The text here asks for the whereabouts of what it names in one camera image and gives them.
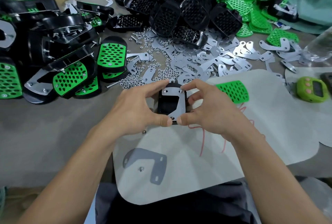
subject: gray table surface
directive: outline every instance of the gray table surface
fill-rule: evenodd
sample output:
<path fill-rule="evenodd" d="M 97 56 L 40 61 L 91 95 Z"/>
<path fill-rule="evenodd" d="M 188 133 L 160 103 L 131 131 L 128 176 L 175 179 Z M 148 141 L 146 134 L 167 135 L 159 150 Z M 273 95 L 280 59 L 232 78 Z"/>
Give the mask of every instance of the gray table surface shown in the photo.
<path fill-rule="evenodd" d="M 80 0 L 98 4 L 106 4 L 105 0 Z M 128 12 L 114 3 L 116 14 Z M 314 35 L 295 31 L 300 38 L 300 46 L 304 47 Z M 129 41 L 131 33 L 118 34 L 106 32 L 108 35 L 119 35 L 128 43 L 131 53 L 142 52 L 135 42 Z M 256 50 L 263 53 L 258 46 L 266 35 L 254 34 L 240 41 L 253 41 Z M 154 54 L 158 62 L 164 63 L 163 55 Z M 276 63 L 270 64 L 272 70 L 284 74 L 284 67 L 276 56 Z M 249 60 L 253 69 L 265 69 L 262 61 Z M 97 124 L 111 109 L 115 99 L 122 91 L 116 85 L 101 95 L 87 99 L 62 99 L 47 105 L 33 105 L 19 100 L 2 100 L 0 104 L 0 186 L 33 187 L 46 185 L 65 165 L 71 155 L 85 139 L 89 129 Z M 318 153 L 311 159 L 290 165 L 295 175 L 331 177 L 332 148 L 320 145 Z M 104 177 L 110 178 L 112 161 L 106 167 Z"/>

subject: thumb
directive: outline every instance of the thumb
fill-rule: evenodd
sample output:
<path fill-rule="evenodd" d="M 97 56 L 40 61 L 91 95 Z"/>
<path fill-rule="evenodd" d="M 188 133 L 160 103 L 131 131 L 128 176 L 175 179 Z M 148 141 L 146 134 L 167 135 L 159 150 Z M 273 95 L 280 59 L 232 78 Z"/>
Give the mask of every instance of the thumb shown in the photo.
<path fill-rule="evenodd" d="M 199 125 L 199 116 L 196 111 L 190 113 L 184 113 L 179 116 L 176 121 L 179 125 L 188 126 L 188 125 Z"/>
<path fill-rule="evenodd" d="M 168 127 L 172 125 L 172 119 L 167 115 L 157 114 L 157 113 L 151 113 L 151 114 L 152 114 L 150 117 L 151 125 L 162 126 L 162 127 Z"/>

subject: clear plastic bottle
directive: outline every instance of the clear plastic bottle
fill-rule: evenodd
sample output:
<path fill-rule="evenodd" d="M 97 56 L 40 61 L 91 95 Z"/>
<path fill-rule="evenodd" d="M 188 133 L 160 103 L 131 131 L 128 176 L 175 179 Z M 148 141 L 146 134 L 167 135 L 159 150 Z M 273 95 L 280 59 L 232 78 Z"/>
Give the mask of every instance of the clear plastic bottle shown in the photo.
<path fill-rule="evenodd" d="M 302 56 L 315 62 L 329 59 L 332 56 L 332 27 L 310 42 L 303 50 Z"/>

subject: white work mat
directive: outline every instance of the white work mat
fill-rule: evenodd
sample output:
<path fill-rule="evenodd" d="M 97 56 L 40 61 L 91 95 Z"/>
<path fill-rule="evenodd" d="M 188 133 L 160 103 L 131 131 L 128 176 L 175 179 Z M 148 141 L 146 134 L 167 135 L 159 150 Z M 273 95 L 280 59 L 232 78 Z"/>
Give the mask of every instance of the white work mat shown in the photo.
<path fill-rule="evenodd" d="M 320 75 L 325 72 L 332 72 L 332 67 L 321 68 L 297 68 L 297 73 L 293 73 L 286 69 L 285 79 L 287 83 L 296 83 L 303 76 L 312 76 L 320 79 Z M 317 132 L 317 140 L 322 144 L 332 147 L 332 99 L 329 98 L 323 103 L 308 103 L 295 97 L 296 103 L 302 108 L 302 112 L 311 123 L 311 129 Z"/>
<path fill-rule="evenodd" d="M 314 132 L 309 122 L 279 78 L 259 69 L 210 78 L 207 82 L 219 84 L 236 80 L 242 81 L 250 96 L 250 101 L 241 106 L 241 111 L 266 136 L 286 165 L 309 159 L 317 153 L 319 144 L 313 138 Z M 126 201 L 143 205 L 244 176 L 229 142 L 220 135 L 205 131 L 202 148 L 202 139 L 201 128 L 189 129 L 188 126 L 179 125 L 150 128 L 145 135 L 136 134 L 119 139 L 113 160 L 121 196 Z M 141 155 L 145 159 L 135 162 L 132 162 L 135 158 L 127 159 L 127 153 L 134 148 L 145 149 L 135 149 L 133 155 Z"/>

